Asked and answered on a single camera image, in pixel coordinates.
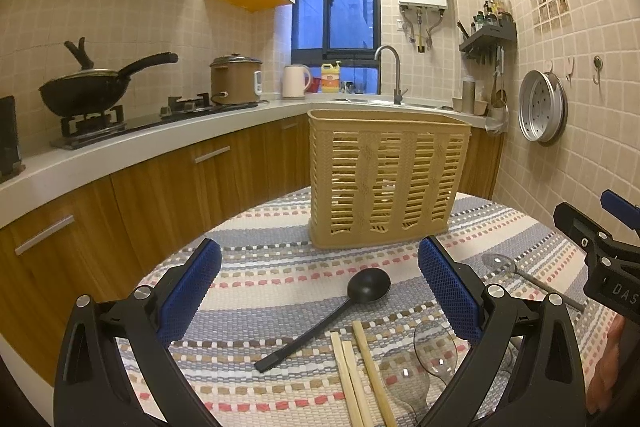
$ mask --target cabinet handle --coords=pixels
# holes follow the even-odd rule
[[[218,156],[219,154],[222,154],[224,152],[229,152],[231,150],[231,147],[229,147],[228,145],[226,147],[223,147],[222,149],[218,149],[217,151],[213,151],[210,152],[208,154],[205,154],[203,156],[198,156],[196,159],[194,159],[194,163],[202,163],[206,160],[208,160],[209,158],[213,158],[213,156]]]
[[[58,230],[64,229],[67,225],[71,225],[75,221],[74,216],[66,216],[60,219],[59,222],[54,223],[48,229],[42,230],[42,232],[37,233],[30,239],[27,239],[24,243],[22,243],[18,248],[15,249],[16,255],[21,255],[31,247],[35,247],[40,241],[45,240],[49,235],[56,233]]]

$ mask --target human hand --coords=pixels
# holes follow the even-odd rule
[[[607,333],[607,345],[598,363],[587,391],[587,411],[594,414],[607,410],[611,404],[612,388],[618,379],[620,337],[625,328],[625,317],[617,315]]]

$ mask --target pan handle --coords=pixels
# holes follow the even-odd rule
[[[83,70],[92,70],[94,68],[94,62],[88,57],[84,50],[84,37],[80,37],[78,47],[71,41],[65,41],[65,48],[76,58]]]
[[[159,53],[157,55],[151,55],[150,57],[140,58],[132,62],[128,66],[124,66],[118,71],[118,78],[124,80],[134,73],[150,68],[151,66],[160,66],[161,64],[173,64],[178,61],[178,55],[175,53]]]

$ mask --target striped tablecloth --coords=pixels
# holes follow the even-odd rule
[[[338,307],[351,275],[364,267],[383,267],[391,277],[391,290],[379,302],[354,306],[332,331],[354,343],[377,425],[384,424],[351,334],[351,321],[363,321],[377,362],[393,349],[411,349],[413,329],[421,321],[435,319],[449,328],[418,270],[417,242],[315,250],[307,230],[309,207],[310,192],[302,190],[244,212],[205,234],[222,247],[222,270],[183,341],[173,343],[170,351],[198,396],[225,427],[350,424],[329,331],[263,375],[253,363]],[[142,283],[154,285],[169,267],[184,263],[201,239],[166,259]],[[544,294],[519,276],[491,273],[482,254],[516,259],[521,269],[578,302],[586,302],[584,314],[568,309],[585,380],[590,380],[614,313],[582,293],[587,272],[584,254],[574,243],[526,214],[464,194],[456,198],[449,231],[439,239],[454,260],[470,264],[486,282],[500,283],[513,296],[542,299]],[[456,339],[456,347],[460,363],[468,346]],[[120,350],[143,408],[162,418],[126,341],[120,342]],[[496,378],[481,410],[495,406],[506,384],[503,380]],[[442,384],[432,377],[429,400],[433,402],[441,391]],[[410,410],[390,400],[399,425],[414,425]]]

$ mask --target chopstick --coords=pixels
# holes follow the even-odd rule
[[[344,399],[347,402],[347,411],[349,412],[351,427],[364,427],[355,391],[353,390],[353,384],[351,383],[351,377],[349,376],[349,368],[347,367],[344,352],[342,351],[340,334],[338,334],[337,331],[334,331],[331,334],[331,344],[334,346],[335,362],[338,365],[338,374],[340,375],[340,383],[342,384]]]
[[[362,355],[362,359],[364,360],[364,365],[367,368],[367,374],[369,375],[371,388],[373,389],[373,394],[376,396],[376,401],[378,403],[378,408],[380,409],[382,419],[384,420],[386,427],[398,427],[398,423],[396,423],[396,417],[393,414],[391,407],[389,406],[388,400],[386,399],[385,388],[382,385],[382,380],[380,380],[378,368],[376,367],[376,363],[371,358],[369,344],[367,344],[367,337],[364,334],[362,324],[360,321],[353,321],[351,323],[351,326],[353,327],[353,335],[356,337],[356,342],[358,343],[360,354]]]
[[[364,427],[373,427],[373,418],[371,417],[369,404],[367,404],[367,396],[364,393],[364,386],[358,373],[358,363],[356,362],[356,354],[353,352],[353,344],[351,344],[351,341],[342,341],[342,350],[344,351],[344,358],[347,360],[347,368],[349,369],[351,383],[353,384],[353,390],[355,391],[356,400],[358,401],[362,424]]]

